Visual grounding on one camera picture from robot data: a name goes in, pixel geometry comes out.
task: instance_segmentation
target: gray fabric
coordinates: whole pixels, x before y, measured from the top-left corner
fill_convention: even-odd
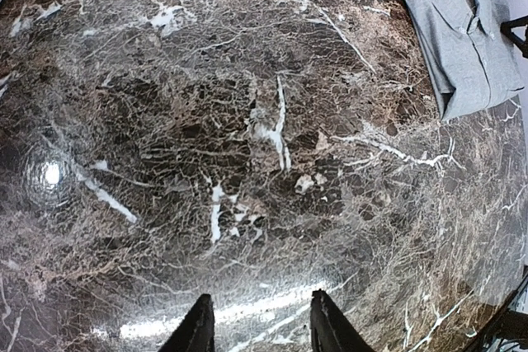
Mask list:
[[[442,120],[496,106],[524,84],[500,32],[507,0],[405,0]]]

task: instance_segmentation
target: black object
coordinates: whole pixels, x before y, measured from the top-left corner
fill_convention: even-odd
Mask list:
[[[202,294],[159,352],[215,352],[215,314],[209,294]]]
[[[521,26],[526,26],[525,39],[521,39],[515,33],[513,33],[512,28],[518,28]],[[505,35],[511,42],[516,45],[519,50],[522,52],[524,58],[528,58],[528,16],[518,18],[513,21],[504,22],[501,24],[501,32]]]
[[[512,28],[517,28],[520,26],[526,26],[525,39],[521,39],[515,33],[513,33]],[[517,18],[513,21],[503,22],[501,24],[501,32],[505,35],[511,42],[516,45],[519,50],[522,52],[524,58],[528,58],[528,16],[522,18]]]
[[[484,328],[473,338],[464,352],[494,352],[502,345],[518,345],[528,348],[528,315],[516,312],[519,299],[528,289],[528,275],[520,286],[511,292],[506,302],[489,320]]]
[[[310,330],[313,352],[374,352],[323,290],[312,294]],[[159,352],[215,352],[215,315],[202,294]]]

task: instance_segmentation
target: folded shirt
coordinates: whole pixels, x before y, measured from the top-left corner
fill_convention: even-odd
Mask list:
[[[499,105],[523,87],[501,34],[507,0],[405,0],[442,120]]]

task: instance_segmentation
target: brown marble surface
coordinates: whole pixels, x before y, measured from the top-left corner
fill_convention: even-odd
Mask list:
[[[0,79],[2,350],[154,352],[210,293],[218,351],[308,351],[319,288],[459,350],[520,279],[520,107],[440,124],[401,0],[5,0]]]

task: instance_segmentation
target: bright light spot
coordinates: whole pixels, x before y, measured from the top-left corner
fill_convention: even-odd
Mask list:
[[[230,323],[247,317],[256,317],[259,321],[272,321],[276,317],[273,310],[309,301],[314,290],[325,289],[327,286],[327,283],[323,281],[309,286],[292,288],[286,293],[278,293],[273,297],[263,298],[254,303],[226,307],[214,312],[214,322],[216,324]],[[182,320],[183,317],[175,317],[127,324],[121,327],[120,335],[121,338],[134,339],[170,334],[176,330]],[[101,337],[105,332],[100,329],[93,329],[92,334]]]
[[[45,165],[44,178],[49,185],[57,185],[60,182],[60,167],[56,162]]]

